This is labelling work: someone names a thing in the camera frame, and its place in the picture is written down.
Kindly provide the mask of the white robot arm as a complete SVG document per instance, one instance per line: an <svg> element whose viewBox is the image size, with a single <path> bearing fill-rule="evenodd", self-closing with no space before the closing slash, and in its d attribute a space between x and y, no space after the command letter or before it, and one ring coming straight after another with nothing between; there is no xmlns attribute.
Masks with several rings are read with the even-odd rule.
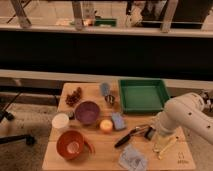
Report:
<svg viewBox="0 0 213 171"><path fill-rule="evenodd" d="M196 93L169 99L155 117L156 132L161 136L169 136L183 126L213 144L213 118L203 112L204 107L203 98Z"/></svg>

